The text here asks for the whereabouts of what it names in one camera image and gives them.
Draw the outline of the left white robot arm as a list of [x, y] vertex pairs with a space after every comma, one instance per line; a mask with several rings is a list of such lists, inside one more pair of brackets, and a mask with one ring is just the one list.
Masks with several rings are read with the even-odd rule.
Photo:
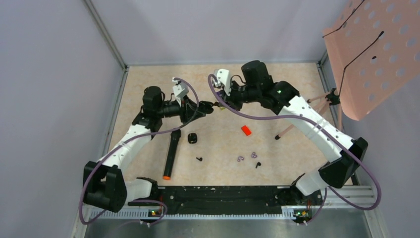
[[173, 87], [175, 100], [166, 100], [157, 86], [144, 90], [143, 105], [128, 131], [114, 148], [97, 162], [89, 161], [84, 167], [82, 202], [111, 212], [118, 212], [128, 202], [141, 199], [147, 205], [158, 201], [159, 192], [153, 181], [137, 178], [125, 182], [123, 172], [141, 149], [160, 133], [163, 118], [179, 117], [182, 124], [189, 123], [213, 112], [214, 104], [192, 101], [186, 84]]

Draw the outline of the oval black charging case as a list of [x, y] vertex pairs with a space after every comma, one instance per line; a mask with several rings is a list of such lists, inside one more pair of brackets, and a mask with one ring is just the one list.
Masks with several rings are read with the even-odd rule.
[[198, 104], [198, 111], [202, 114], [211, 114], [214, 112], [214, 103], [209, 101], [200, 101]]

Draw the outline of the small black earbud case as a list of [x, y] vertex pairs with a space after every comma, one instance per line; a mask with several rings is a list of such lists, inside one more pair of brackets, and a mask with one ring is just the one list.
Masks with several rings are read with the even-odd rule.
[[196, 133], [189, 133], [187, 139], [190, 144], [195, 144], [198, 141], [198, 136]]

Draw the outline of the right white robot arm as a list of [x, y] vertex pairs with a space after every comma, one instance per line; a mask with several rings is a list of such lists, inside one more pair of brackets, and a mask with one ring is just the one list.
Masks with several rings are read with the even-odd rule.
[[227, 69], [215, 70], [211, 78], [218, 96], [231, 108], [241, 110], [244, 103], [258, 102], [263, 108], [288, 120], [325, 156], [327, 162], [318, 169], [298, 177], [291, 185], [290, 197], [304, 204], [315, 191], [341, 188], [360, 166], [368, 143], [353, 139], [325, 120], [300, 92], [286, 81], [274, 82], [265, 63], [254, 60], [241, 67], [245, 81], [235, 82]]

